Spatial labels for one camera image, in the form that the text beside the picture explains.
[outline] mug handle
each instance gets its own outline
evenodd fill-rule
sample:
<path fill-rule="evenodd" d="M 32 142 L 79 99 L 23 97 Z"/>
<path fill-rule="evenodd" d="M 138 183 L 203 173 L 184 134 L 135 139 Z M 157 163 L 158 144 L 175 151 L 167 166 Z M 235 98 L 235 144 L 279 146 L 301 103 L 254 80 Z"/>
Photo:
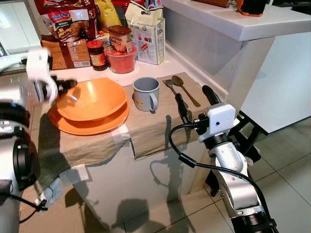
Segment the mug handle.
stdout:
<path fill-rule="evenodd" d="M 156 109 L 157 109 L 157 99 L 156 99 L 156 96 L 154 95 L 154 93 L 151 93 L 151 94 L 149 94 L 149 96 L 151 97 L 151 101 L 152 101 L 152 103 L 153 103 L 153 108 L 150 108 L 150 111 L 155 111 Z"/>

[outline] gray mug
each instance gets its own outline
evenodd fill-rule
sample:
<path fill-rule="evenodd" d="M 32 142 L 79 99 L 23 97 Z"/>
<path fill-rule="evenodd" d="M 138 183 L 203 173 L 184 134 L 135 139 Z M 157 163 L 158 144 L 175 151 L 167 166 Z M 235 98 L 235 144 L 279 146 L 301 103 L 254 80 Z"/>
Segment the gray mug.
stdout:
<path fill-rule="evenodd" d="M 159 82 L 155 78 L 143 77 L 133 82 L 135 106 L 142 111 L 157 109 L 159 102 Z"/>

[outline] orange plate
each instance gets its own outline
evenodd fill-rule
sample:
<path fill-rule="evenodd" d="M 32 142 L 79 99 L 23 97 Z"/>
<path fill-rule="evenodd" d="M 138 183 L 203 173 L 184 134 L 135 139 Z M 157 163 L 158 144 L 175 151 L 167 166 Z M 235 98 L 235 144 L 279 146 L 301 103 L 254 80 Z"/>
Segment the orange plate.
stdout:
<path fill-rule="evenodd" d="M 92 121 L 72 121 L 62 117 L 55 106 L 49 111 L 51 123 L 61 131 L 74 135 L 92 135 L 110 131 L 123 124 L 130 112 L 130 102 L 125 103 L 115 113 Z"/>
<path fill-rule="evenodd" d="M 56 101 L 57 111 L 69 120 L 97 120 L 113 114 L 127 101 L 125 89 L 109 78 L 78 83 Z"/>

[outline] beige cloth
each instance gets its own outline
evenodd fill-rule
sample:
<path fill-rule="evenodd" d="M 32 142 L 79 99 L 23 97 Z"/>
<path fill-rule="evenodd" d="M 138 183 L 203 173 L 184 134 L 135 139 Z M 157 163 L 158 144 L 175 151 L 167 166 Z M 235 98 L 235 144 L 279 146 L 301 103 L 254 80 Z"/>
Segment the beige cloth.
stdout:
<path fill-rule="evenodd" d="M 195 119 L 200 113 L 206 112 L 208 101 L 197 82 L 186 73 L 177 75 L 184 81 L 185 88 L 201 104 L 201 107 L 195 107 L 181 87 L 174 86 L 175 91 L 182 94 L 189 106 L 192 119 Z M 124 87 L 130 100 L 130 114 L 125 124 L 131 135 L 135 158 L 167 149 L 169 146 L 167 135 L 170 129 L 182 124 L 174 94 L 163 83 L 163 80 L 171 78 L 172 76 L 167 76 L 158 79 L 159 106 L 154 114 L 138 110 L 132 99 L 133 87 L 131 85 Z M 38 148 L 41 174 L 34 187 L 25 191 L 24 197 L 33 197 L 35 193 L 40 194 L 61 172 L 70 167 L 80 164 L 98 164 L 110 159 L 125 143 L 124 141 L 115 143 L 111 132 L 92 136 L 64 133 L 50 123 L 47 115 L 49 108 L 50 106 L 47 105 L 34 112 L 34 116 L 37 115 L 40 119 L 38 125 L 34 117 L 32 138 Z M 173 139 L 179 145 L 194 141 L 197 137 L 195 131 L 186 132 L 181 129 L 174 134 Z"/>

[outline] sauce jar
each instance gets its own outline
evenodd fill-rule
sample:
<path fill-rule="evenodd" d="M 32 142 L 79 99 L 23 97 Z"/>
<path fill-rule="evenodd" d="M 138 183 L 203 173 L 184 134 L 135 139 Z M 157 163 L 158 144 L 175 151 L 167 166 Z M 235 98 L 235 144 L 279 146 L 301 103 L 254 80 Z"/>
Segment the sauce jar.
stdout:
<path fill-rule="evenodd" d="M 107 69 L 102 41 L 89 41 L 87 43 L 87 49 L 92 60 L 93 69 L 96 71 Z"/>
<path fill-rule="evenodd" d="M 110 33 L 111 45 L 116 51 L 131 52 L 133 50 L 131 29 L 120 25 L 114 25 L 109 27 L 108 30 Z"/>

